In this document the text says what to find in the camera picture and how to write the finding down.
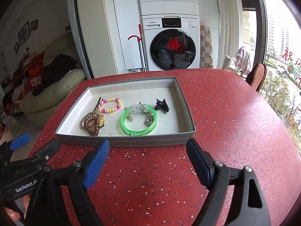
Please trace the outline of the green plastic bangle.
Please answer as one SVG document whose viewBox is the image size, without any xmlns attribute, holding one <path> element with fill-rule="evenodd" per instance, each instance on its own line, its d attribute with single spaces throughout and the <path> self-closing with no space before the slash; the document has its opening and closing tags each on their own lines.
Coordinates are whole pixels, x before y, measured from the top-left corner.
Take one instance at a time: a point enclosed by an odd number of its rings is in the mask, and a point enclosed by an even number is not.
<svg viewBox="0 0 301 226">
<path fill-rule="evenodd" d="M 151 112 L 154 121 L 151 126 L 146 124 L 146 113 Z M 129 122 L 127 115 L 133 113 L 133 121 Z M 157 126 L 158 115 L 153 107 L 147 104 L 131 105 L 125 108 L 121 115 L 120 124 L 123 131 L 133 137 L 145 136 L 150 134 Z"/>
</svg>

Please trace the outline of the silver heart pendant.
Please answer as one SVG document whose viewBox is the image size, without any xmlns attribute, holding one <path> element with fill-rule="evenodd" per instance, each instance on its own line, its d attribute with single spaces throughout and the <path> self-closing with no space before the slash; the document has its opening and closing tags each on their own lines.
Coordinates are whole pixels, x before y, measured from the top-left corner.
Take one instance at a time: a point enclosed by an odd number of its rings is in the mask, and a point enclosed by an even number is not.
<svg viewBox="0 0 301 226">
<path fill-rule="evenodd" d="M 153 114 L 149 111 L 146 113 L 146 124 L 151 126 L 153 124 L 154 121 L 154 116 Z"/>
</svg>

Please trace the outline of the black claw hair clip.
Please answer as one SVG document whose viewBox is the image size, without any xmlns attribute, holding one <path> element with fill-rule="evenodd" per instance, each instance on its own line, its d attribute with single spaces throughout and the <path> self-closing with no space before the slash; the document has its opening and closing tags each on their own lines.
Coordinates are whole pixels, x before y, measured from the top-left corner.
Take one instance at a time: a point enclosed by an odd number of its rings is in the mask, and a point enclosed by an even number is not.
<svg viewBox="0 0 301 226">
<path fill-rule="evenodd" d="M 163 99 L 162 101 L 157 99 L 154 109 L 155 109 L 155 111 L 163 110 L 165 113 L 168 113 L 169 112 L 169 106 L 166 102 L 166 99 Z"/>
</svg>

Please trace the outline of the beige bunny hair clip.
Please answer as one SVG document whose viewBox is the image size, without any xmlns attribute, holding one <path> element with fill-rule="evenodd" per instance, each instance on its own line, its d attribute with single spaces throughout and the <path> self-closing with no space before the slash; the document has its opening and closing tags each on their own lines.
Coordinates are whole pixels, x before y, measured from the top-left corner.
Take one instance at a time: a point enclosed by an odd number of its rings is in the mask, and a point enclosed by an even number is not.
<svg viewBox="0 0 301 226">
<path fill-rule="evenodd" d="M 132 112 L 129 113 L 129 114 L 127 115 L 127 118 L 128 118 L 128 120 L 129 120 L 129 122 L 132 122 L 132 121 L 133 121 L 133 113 L 132 113 Z"/>
</svg>

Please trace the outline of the grey jewelry tray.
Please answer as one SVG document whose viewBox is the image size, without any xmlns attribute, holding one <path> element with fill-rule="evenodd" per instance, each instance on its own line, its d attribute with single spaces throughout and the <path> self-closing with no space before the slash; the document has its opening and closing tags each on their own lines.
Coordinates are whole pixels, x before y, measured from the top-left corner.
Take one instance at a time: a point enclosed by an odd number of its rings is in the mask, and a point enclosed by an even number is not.
<svg viewBox="0 0 301 226">
<path fill-rule="evenodd" d="M 121 108 L 105 113 L 97 136 L 80 127 L 99 99 L 119 98 Z M 129 80 L 88 87 L 59 124 L 56 135 L 66 144 L 95 146 L 107 139 L 111 147 L 185 145 L 195 125 L 176 77 Z"/>
</svg>

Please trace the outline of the cream leather sofa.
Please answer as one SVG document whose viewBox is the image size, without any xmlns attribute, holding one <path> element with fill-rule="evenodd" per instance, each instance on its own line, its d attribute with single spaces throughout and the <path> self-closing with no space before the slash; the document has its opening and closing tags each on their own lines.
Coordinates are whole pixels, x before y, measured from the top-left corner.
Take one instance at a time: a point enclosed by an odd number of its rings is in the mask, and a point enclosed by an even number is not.
<svg viewBox="0 0 301 226">
<path fill-rule="evenodd" d="M 19 109 L 25 117 L 44 127 L 68 94 L 86 80 L 72 33 L 51 42 L 28 65 L 27 90 Z"/>
</svg>

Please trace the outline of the red printed cloth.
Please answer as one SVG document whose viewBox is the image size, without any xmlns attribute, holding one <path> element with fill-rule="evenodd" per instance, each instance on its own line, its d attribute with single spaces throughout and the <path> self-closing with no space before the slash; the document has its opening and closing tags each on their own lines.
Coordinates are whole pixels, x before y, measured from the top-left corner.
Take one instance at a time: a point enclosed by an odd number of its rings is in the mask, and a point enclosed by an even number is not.
<svg viewBox="0 0 301 226">
<path fill-rule="evenodd" d="M 12 89 L 3 98 L 4 112 L 11 116 L 19 108 L 22 99 L 41 84 L 45 51 L 27 52 L 12 77 Z"/>
</svg>

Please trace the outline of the black clothing on sofa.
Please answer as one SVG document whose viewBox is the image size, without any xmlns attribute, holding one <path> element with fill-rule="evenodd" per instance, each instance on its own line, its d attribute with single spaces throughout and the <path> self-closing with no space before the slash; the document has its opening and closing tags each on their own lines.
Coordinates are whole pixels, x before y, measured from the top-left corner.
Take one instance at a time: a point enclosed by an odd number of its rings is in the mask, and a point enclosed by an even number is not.
<svg viewBox="0 0 301 226">
<path fill-rule="evenodd" d="M 41 84 L 33 90 L 32 95 L 38 96 L 44 89 L 59 82 L 63 76 L 77 68 L 76 64 L 77 60 L 69 55 L 56 56 L 51 64 L 43 68 Z"/>
</svg>

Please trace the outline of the brown wooden chair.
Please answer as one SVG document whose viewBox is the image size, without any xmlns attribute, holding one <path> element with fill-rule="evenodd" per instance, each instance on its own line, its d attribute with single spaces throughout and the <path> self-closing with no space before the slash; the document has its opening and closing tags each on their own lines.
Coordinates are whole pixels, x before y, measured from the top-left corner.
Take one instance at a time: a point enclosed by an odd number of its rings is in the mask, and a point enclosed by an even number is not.
<svg viewBox="0 0 301 226">
<path fill-rule="evenodd" d="M 254 65 L 252 71 L 247 75 L 246 82 L 259 92 L 267 74 L 267 66 L 263 63 L 257 63 Z"/>
</svg>

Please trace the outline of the checkered hanging towel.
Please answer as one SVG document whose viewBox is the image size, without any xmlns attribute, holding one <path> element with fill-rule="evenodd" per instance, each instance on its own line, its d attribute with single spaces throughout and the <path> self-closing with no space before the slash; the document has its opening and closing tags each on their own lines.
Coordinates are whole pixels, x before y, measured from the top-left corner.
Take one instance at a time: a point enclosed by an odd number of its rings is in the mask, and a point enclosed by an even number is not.
<svg viewBox="0 0 301 226">
<path fill-rule="evenodd" d="M 200 26 L 201 29 L 201 68 L 213 68 L 212 36 L 209 26 Z"/>
</svg>

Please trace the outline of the pink cloth on chair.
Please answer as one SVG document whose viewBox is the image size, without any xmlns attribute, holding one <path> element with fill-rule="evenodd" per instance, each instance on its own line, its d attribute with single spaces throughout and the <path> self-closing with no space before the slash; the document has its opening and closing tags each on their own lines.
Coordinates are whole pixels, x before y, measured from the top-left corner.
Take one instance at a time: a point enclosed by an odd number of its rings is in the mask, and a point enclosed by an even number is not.
<svg viewBox="0 0 301 226">
<path fill-rule="evenodd" d="M 234 58 L 235 65 L 242 69 L 244 75 L 248 75 L 252 71 L 251 55 L 247 47 L 241 47 Z"/>
</svg>

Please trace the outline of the white washing machine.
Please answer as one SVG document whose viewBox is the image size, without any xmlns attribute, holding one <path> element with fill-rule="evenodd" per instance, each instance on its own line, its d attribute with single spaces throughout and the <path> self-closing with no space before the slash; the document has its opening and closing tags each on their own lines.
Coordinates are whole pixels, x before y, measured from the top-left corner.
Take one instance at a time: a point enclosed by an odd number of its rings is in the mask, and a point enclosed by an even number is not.
<svg viewBox="0 0 301 226">
<path fill-rule="evenodd" d="M 142 28 L 149 71 L 200 68 L 197 15 L 143 15 Z"/>
</svg>

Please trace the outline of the white cabinet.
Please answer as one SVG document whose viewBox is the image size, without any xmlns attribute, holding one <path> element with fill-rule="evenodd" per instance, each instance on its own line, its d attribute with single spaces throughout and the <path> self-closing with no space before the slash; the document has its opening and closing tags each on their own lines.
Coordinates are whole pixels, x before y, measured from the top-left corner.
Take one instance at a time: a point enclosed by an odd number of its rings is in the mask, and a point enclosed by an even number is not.
<svg viewBox="0 0 301 226">
<path fill-rule="evenodd" d="M 77 0 L 78 18 L 90 77 L 142 70 L 136 38 L 138 0 Z"/>
</svg>

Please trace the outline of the red handled mop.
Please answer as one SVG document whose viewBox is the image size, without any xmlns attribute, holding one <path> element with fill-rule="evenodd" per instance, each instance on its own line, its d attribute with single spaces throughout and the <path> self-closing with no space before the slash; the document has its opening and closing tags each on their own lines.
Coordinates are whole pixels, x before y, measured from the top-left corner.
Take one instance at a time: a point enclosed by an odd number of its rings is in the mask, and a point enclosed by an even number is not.
<svg viewBox="0 0 301 226">
<path fill-rule="evenodd" d="M 142 68 L 142 72 L 145 72 L 146 71 L 146 66 L 145 66 L 145 62 L 144 62 L 142 25 L 141 24 L 138 25 L 138 29 L 139 29 L 139 35 L 131 35 L 131 36 L 128 37 L 128 40 L 130 40 L 132 38 L 137 39 L 139 55 L 140 55 L 140 61 L 141 61 L 141 68 Z"/>
</svg>

